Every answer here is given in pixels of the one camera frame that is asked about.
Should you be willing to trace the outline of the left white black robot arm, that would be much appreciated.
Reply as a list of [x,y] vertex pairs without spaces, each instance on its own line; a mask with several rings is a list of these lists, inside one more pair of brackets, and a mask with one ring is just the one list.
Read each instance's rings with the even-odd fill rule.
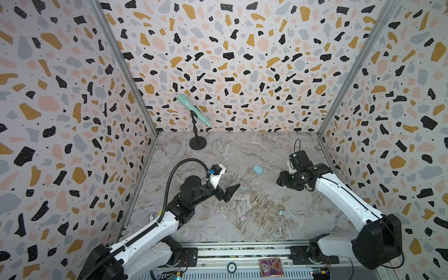
[[89,254],[80,280],[136,280],[155,268],[176,266],[182,245],[172,237],[195,214],[195,207],[211,197],[229,202],[240,184],[222,190],[219,177],[209,175],[203,183],[189,176],[165,213],[133,235],[110,247],[98,245]]

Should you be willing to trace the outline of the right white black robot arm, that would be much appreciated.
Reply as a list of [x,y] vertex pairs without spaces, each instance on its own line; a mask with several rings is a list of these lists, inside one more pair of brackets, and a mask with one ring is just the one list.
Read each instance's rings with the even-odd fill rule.
[[387,267],[403,256],[401,221],[393,214],[385,215],[359,198],[323,163],[297,170],[282,171],[276,182],[280,187],[302,191],[306,186],[329,198],[358,231],[354,239],[321,234],[310,239],[309,259],[320,263],[325,257],[358,260],[365,268]]

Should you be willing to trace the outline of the blue earbud case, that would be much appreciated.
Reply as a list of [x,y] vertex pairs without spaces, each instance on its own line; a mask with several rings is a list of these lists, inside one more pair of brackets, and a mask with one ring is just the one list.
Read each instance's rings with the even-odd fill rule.
[[263,174],[264,169],[259,165],[255,165],[255,166],[253,166],[253,171],[255,174],[261,175],[261,174]]

